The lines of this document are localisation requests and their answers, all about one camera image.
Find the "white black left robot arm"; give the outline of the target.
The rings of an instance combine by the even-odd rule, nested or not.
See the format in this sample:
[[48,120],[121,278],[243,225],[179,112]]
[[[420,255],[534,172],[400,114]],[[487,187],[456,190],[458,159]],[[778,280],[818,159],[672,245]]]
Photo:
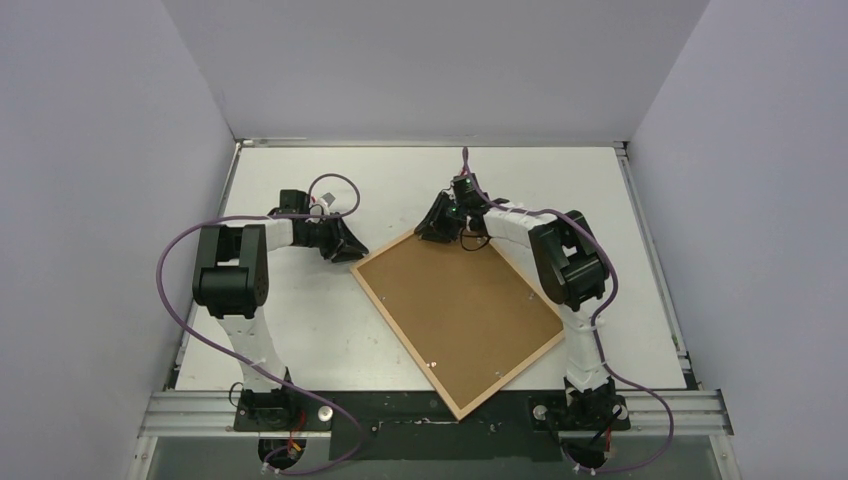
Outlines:
[[290,371],[276,351],[263,306],[270,293],[268,256],[288,246],[315,248],[332,263],[363,259],[368,248],[329,209],[330,197],[283,190],[273,220],[200,230],[192,283],[207,309],[244,357],[234,428],[242,432],[328,431],[332,407],[291,389]]

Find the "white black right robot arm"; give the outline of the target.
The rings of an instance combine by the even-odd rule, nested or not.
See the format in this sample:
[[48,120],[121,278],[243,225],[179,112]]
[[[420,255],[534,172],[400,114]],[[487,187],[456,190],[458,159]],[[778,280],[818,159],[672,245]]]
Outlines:
[[454,177],[415,227],[422,240],[449,243],[470,234],[528,248],[540,286],[566,331],[564,417],[575,430],[608,429],[626,417],[599,344],[598,320],[582,306],[606,292],[609,267],[583,214],[532,211],[480,192],[475,175]]

